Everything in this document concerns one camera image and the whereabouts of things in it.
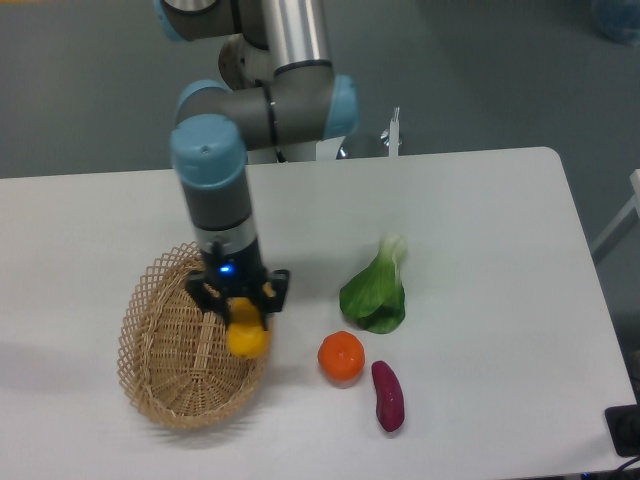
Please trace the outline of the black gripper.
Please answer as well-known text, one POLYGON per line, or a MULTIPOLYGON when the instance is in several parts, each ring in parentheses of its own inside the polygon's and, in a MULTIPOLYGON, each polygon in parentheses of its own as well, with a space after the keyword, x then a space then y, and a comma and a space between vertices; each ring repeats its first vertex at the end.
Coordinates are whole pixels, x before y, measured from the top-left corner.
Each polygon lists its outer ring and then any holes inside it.
POLYGON ((231 323, 227 298, 245 297, 256 300, 264 331, 270 330, 269 320, 281 312, 286 301, 290 271, 267 272, 263 264, 257 236, 231 250, 219 240, 199 240, 203 271, 190 271, 184 289, 203 314, 219 316, 226 329, 231 323))

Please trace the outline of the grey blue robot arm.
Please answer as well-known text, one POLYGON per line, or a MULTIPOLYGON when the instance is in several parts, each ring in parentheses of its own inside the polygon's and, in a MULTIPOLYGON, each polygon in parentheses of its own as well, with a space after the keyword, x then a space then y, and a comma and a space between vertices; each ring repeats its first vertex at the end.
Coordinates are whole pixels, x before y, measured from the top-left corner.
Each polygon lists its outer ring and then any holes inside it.
POLYGON ((226 325, 234 320, 232 301, 244 298, 266 326, 283 308, 290 274, 262 262, 248 155, 352 134, 359 123, 355 84, 334 72, 318 1, 158 1, 154 9, 171 39, 228 36, 267 62, 239 89, 209 80, 189 85, 170 136, 204 264, 188 277, 187 292, 226 325))

